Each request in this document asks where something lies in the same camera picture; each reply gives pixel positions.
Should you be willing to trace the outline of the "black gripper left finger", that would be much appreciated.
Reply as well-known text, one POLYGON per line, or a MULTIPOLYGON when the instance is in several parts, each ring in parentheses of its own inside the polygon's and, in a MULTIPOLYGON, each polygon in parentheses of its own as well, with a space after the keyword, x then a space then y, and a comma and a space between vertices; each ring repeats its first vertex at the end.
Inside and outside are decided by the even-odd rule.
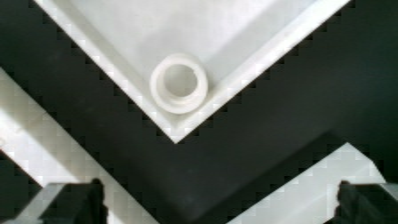
POLYGON ((68 183, 39 216, 43 224, 107 224, 107 218, 102 181, 68 183))

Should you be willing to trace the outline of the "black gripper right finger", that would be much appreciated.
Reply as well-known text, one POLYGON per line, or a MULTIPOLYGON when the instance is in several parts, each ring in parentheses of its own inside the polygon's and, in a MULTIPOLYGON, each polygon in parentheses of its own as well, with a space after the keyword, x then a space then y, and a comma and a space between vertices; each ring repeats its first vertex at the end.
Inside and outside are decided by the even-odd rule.
POLYGON ((333 224, 398 224, 396 183, 340 183, 333 224))

